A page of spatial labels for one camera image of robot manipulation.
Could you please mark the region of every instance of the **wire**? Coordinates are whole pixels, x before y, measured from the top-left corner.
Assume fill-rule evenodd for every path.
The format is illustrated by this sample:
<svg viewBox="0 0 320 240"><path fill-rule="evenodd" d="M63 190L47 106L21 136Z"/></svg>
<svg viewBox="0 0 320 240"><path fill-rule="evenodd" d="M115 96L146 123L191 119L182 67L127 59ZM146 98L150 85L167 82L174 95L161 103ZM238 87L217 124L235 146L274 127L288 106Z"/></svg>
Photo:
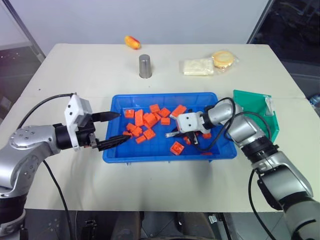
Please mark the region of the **wire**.
<svg viewBox="0 0 320 240"><path fill-rule="evenodd" d="M67 222L68 222L68 227L69 227L69 230L70 230L70 239L73 240L74 239L74 236L72 234L72 225L71 225L71 219L70 219L70 214L69 214L69 210L68 210L68 207L67 207L67 203L66 203L66 200L65 200L65 197L61 191L61 188L53 174L53 172L51 171L48 163L46 162L46 160L43 161L44 165L46 166L46 169L48 169L48 172L56 186L56 188L58 189L59 191L59 194L60 194L60 197L61 197L61 200L62 200L62 203L63 203L63 206L64 206L64 210L65 210L65 214L66 214L66 219L67 219Z"/></svg>
<svg viewBox="0 0 320 240"><path fill-rule="evenodd" d="M267 226L264 224L264 222L261 220L260 216L258 215L256 208L254 206L254 202L252 201L252 195L251 195L251 184L252 184L252 178L255 174L255 170L252 170L250 177L249 177L249 183L248 183L248 195L249 195L249 202L250 202L250 206L253 210L253 213L255 215L255 217L258 219L259 223L261 224L261 226L263 227L263 229L265 230L265 232L269 235L269 237L272 240L276 240L276 238L272 235L272 233L269 231L269 229L267 228Z"/></svg>
<svg viewBox="0 0 320 240"><path fill-rule="evenodd" d="M63 98L63 97L72 97L73 93L66 93L66 94L59 94L59 95L54 95L51 97L46 98L45 100L39 102L37 105L35 105L22 119L22 121L20 122L20 124L18 125L18 127L16 129L20 129L26 122L26 120L30 117L30 115L37 109L39 108L41 105L45 104L46 102L49 102L52 99L57 99L57 98Z"/></svg>
<svg viewBox="0 0 320 240"><path fill-rule="evenodd" d="M72 97L73 93L66 93L66 94L58 94L58 95L54 95L51 97L46 98L45 100L39 102L37 105L35 105L22 119L22 121L20 122L20 124L18 125L17 129L20 129L26 122L26 120L30 117L30 115L37 109L39 108L41 105L45 104L46 102L49 102L52 99L57 99L57 98L63 98L63 97ZM61 191L61 188L53 174L53 172L50 169L50 166L48 165L48 163L46 162L46 160L43 160L44 165L46 166L56 188L58 189L60 198L62 200L63 206L64 206L64 211L65 211L65 215L66 215L66 219L68 222L68 228L69 228L69 233L70 233L70 240L74 240L74 236L73 236L73 232L72 232L72 225L71 225L71 220L70 220L70 214L69 214L69 210L65 201L65 197Z"/></svg>

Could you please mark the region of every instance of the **orange plastic block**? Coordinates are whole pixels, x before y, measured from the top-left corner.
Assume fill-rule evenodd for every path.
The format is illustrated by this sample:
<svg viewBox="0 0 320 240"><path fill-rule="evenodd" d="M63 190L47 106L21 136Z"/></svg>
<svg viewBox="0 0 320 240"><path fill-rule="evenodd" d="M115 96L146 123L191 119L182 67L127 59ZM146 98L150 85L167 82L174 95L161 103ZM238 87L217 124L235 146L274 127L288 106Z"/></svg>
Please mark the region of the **orange plastic block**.
<svg viewBox="0 0 320 240"><path fill-rule="evenodd" d="M160 112L160 108L159 108L159 105L158 105L158 104L153 104L153 105L151 105L149 108L150 108L150 111L151 111L152 113L158 113L158 112Z"/></svg>
<svg viewBox="0 0 320 240"><path fill-rule="evenodd" d="M175 141L174 144L170 147L170 152L172 152L174 155L180 155L184 148L185 146Z"/></svg>
<svg viewBox="0 0 320 240"><path fill-rule="evenodd" d="M179 105L175 108L175 110L173 110L171 115L176 118L178 115L183 114L186 110L187 108L185 106Z"/></svg>
<svg viewBox="0 0 320 240"><path fill-rule="evenodd" d="M148 115L143 116L143 120L150 126L152 127L157 123L157 118L155 115L149 113Z"/></svg>
<svg viewBox="0 0 320 240"><path fill-rule="evenodd" d="M150 140L156 136L156 133L150 128L148 130L145 130L143 132L143 135L146 137L146 139Z"/></svg>
<svg viewBox="0 0 320 240"><path fill-rule="evenodd" d="M191 141L190 141L190 139L189 139L187 136L185 136L185 137L183 138L183 140L185 141L185 143L186 143L187 145L191 145Z"/></svg>
<svg viewBox="0 0 320 240"><path fill-rule="evenodd" d="M135 129L137 128L136 125L133 125L132 123L128 123L128 125L126 126L126 129L129 131L129 132L133 132Z"/></svg>
<svg viewBox="0 0 320 240"><path fill-rule="evenodd" d="M124 117L126 119L133 119L135 117L135 110L127 109L124 111Z"/></svg>
<svg viewBox="0 0 320 240"><path fill-rule="evenodd" d="M141 127L144 124L144 110L140 109L134 114L134 124L137 127Z"/></svg>
<svg viewBox="0 0 320 240"><path fill-rule="evenodd" d="M142 134L142 128L137 126L135 130L132 131L132 135L135 137L139 137Z"/></svg>
<svg viewBox="0 0 320 240"><path fill-rule="evenodd" d="M155 116L157 122L161 120L161 117L157 113L154 113L153 115Z"/></svg>
<svg viewBox="0 0 320 240"><path fill-rule="evenodd" d="M132 138L132 133L130 133L128 131L123 131L122 135L129 135L129 136L131 136L130 138Z"/></svg>
<svg viewBox="0 0 320 240"><path fill-rule="evenodd" d="M213 155L213 153L212 152L203 152L203 153L201 153L201 155L211 156L211 155Z"/></svg>
<svg viewBox="0 0 320 240"><path fill-rule="evenodd" d="M148 123L146 123L146 122L144 122L144 126L145 126L147 129L151 129L151 126L150 126Z"/></svg>
<svg viewBox="0 0 320 240"><path fill-rule="evenodd" d="M147 139L146 139L146 137L143 136L143 135L140 136L140 137L137 137L137 138L135 139L135 141L136 141L137 144L140 144L140 143L144 142L145 140L147 140Z"/></svg>
<svg viewBox="0 0 320 240"><path fill-rule="evenodd" d="M210 139L212 136L211 136L211 133L209 132L209 133L202 134L202 137L204 139Z"/></svg>
<svg viewBox="0 0 320 240"><path fill-rule="evenodd" d="M132 36L125 36L124 37L124 43L128 47L130 47L132 49L135 49L135 50L140 48L140 42L137 39L135 39L134 37L132 37Z"/></svg>
<svg viewBox="0 0 320 240"><path fill-rule="evenodd" d="M171 112L167 108L164 107L158 113L161 117L166 118L170 115Z"/></svg>
<svg viewBox="0 0 320 240"><path fill-rule="evenodd" d="M170 118L169 117L161 118L161 125L170 125Z"/></svg>

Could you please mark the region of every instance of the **metal frame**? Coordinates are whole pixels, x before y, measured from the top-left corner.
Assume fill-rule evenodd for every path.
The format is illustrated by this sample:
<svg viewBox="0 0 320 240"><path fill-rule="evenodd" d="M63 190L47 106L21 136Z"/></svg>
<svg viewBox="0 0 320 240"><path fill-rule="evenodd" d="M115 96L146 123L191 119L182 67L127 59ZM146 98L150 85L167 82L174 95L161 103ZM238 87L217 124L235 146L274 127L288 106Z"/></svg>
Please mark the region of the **metal frame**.
<svg viewBox="0 0 320 240"><path fill-rule="evenodd" d="M274 4L274 2L275 2L275 0L269 0L268 3L266 4L266 6L265 6L265 8L264 8L264 10L263 10L258 22L256 23L256 25L255 25L255 27L253 29L253 32L251 33L248 41L246 42L247 44L252 44L255 36L257 35L258 31L260 30L260 28L261 28L263 22L265 21L265 19L266 19L267 15L268 15L272 5Z"/></svg>
<svg viewBox="0 0 320 240"><path fill-rule="evenodd" d="M19 25L19 27L21 28L21 30L23 31L23 33L25 34L25 36L28 38L28 40L32 43L32 46L30 46L31 50L34 52L34 54L36 55L36 57L38 58L38 60L42 63L45 58L46 55L44 54L44 52L41 50L41 48L39 47L39 45L37 44L36 40L34 39L34 37L31 35L31 33L29 32L29 30L27 29L26 25L22 22L21 18L19 17L18 13L16 12L16 10L14 9L14 7L12 6L12 4L10 3L9 0L2 0L3 4L6 6L6 8L8 9L8 11L10 12L10 14L12 15L12 17L14 18L14 20L16 21L16 23Z"/></svg>

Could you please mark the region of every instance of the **white table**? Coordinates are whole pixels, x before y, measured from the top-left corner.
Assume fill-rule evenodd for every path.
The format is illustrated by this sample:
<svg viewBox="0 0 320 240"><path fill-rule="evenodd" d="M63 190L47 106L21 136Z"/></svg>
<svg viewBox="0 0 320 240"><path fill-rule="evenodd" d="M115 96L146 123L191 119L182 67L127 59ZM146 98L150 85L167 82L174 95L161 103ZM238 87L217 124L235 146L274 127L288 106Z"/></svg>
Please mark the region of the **white table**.
<svg viewBox="0 0 320 240"><path fill-rule="evenodd" d="M203 58L229 49L240 62L211 77L183 76L179 61ZM138 57L149 54L153 74L138 76ZM4 146L23 116L46 97L77 92L94 112L110 109L116 94L214 92L232 97L233 89L273 96L280 132L275 141L306 176L320 199L320 121L289 73L267 45L124 45L58 44L42 63L0 126ZM65 124L68 99L55 99L39 108L27 125ZM96 124L104 139L107 123ZM248 200L250 161L238 150L234 159L207 161L108 164L102 152L63 150L47 159L71 210L251 212ZM252 197L260 212L269 207L258 186ZM62 210L58 191L40 165L26 208Z"/></svg>

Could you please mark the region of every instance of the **white wall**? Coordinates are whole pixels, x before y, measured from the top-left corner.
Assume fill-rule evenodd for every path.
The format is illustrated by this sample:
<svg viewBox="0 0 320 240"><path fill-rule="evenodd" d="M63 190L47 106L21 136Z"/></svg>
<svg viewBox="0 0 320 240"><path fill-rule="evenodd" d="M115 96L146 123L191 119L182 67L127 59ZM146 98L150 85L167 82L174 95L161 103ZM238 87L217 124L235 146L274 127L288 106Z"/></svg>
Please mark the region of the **white wall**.
<svg viewBox="0 0 320 240"><path fill-rule="evenodd" d="M268 0L11 0L41 49L56 43L245 44Z"/></svg>
<svg viewBox="0 0 320 240"><path fill-rule="evenodd" d="M30 46L31 43L0 1L0 50Z"/></svg>

